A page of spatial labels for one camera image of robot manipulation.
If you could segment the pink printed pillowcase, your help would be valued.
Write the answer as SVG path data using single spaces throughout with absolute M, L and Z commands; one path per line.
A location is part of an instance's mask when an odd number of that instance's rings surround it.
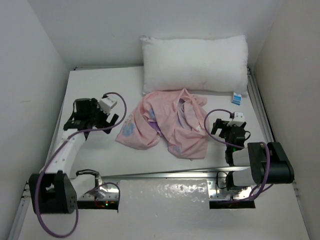
M 136 150 L 147 150 L 161 139 L 179 159 L 204 159 L 209 137 L 205 131 L 208 100 L 177 91 L 154 91 L 145 95 L 125 120 L 116 142 Z

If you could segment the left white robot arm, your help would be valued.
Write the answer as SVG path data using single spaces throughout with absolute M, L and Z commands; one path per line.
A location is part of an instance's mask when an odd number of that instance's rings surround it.
M 39 214 L 71 214 L 77 200 L 102 182 L 96 170 L 79 170 L 71 179 L 71 170 L 81 146 L 94 129 L 106 134 L 116 124 L 119 116 L 114 114 L 108 121 L 110 111 L 117 101 L 110 96 L 100 100 L 78 98 L 73 102 L 72 113 L 63 126 L 63 133 L 51 161 L 45 170 L 30 176 L 28 183 L 33 210 Z

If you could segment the white pillow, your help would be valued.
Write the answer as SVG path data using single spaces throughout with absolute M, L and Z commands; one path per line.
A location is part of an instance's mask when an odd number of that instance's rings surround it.
M 140 38 L 143 93 L 210 91 L 246 94 L 248 44 L 245 35 L 224 39 Z

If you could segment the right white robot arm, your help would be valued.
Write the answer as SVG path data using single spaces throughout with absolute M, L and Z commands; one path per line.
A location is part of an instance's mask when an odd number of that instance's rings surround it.
M 219 137 L 226 143 L 225 160 L 231 167 L 247 167 L 231 171 L 225 177 L 226 189 L 240 190 L 252 185 L 291 184 L 295 179 L 294 169 L 279 142 L 266 145 L 246 141 L 246 123 L 231 124 L 218 118 L 213 123 L 211 134 L 221 130 Z

